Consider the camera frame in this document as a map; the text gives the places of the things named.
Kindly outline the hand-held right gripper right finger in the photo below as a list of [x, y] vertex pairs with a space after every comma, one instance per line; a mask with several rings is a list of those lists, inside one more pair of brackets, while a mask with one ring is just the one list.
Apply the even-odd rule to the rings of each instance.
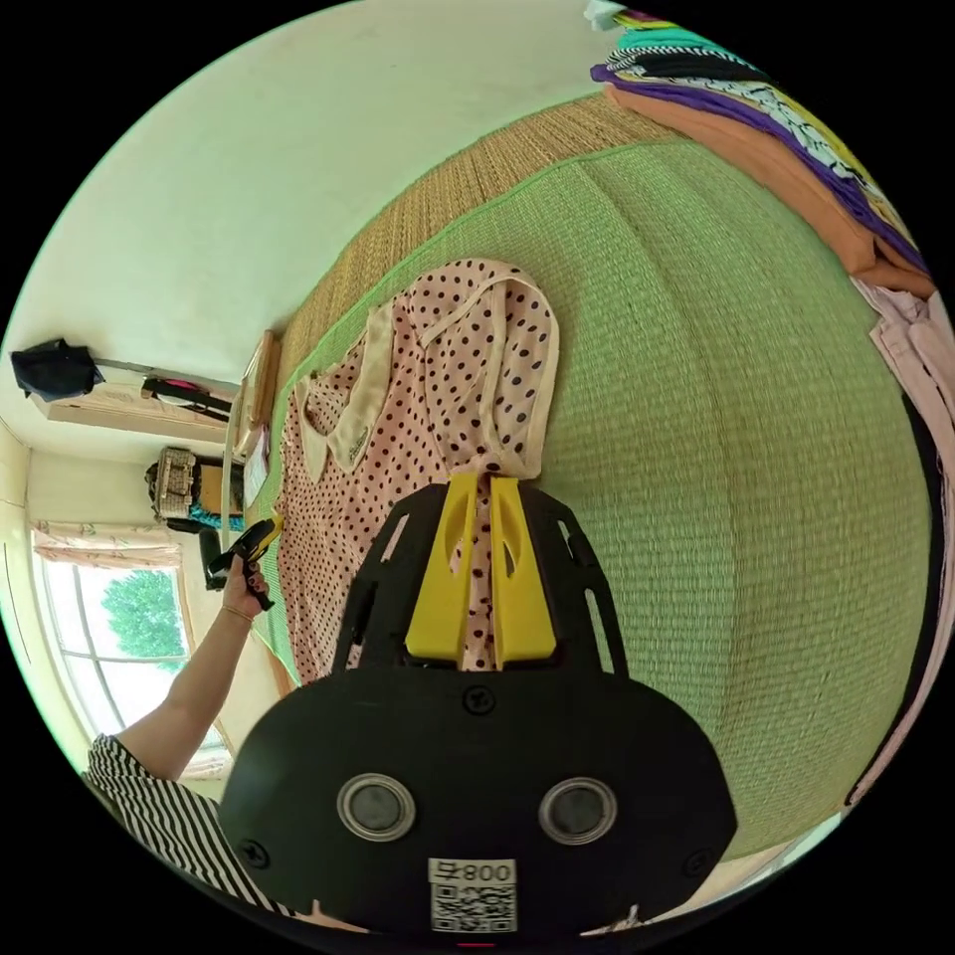
[[549, 661], [557, 647], [515, 478], [490, 480], [491, 606], [495, 666]]

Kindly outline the person's left hand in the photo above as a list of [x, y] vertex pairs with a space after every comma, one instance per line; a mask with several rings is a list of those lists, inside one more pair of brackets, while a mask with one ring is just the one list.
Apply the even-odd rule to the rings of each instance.
[[259, 565], [235, 555], [223, 591], [223, 609], [252, 622], [272, 605]]

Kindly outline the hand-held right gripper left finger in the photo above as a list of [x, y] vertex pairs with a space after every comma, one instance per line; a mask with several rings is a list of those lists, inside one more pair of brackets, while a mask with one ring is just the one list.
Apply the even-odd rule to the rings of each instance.
[[405, 647], [417, 662], [463, 658], [471, 605], [478, 477], [454, 475], [427, 488], [438, 507]]

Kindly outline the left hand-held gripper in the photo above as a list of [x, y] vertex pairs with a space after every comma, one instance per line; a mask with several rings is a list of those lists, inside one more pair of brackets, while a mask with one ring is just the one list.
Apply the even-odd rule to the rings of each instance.
[[240, 534], [232, 544], [223, 544], [220, 535], [210, 527], [205, 528], [205, 587], [207, 591], [223, 594], [232, 559], [240, 556], [246, 562], [259, 565], [270, 546], [279, 538], [284, 528], [280, 514], [273, 514]]

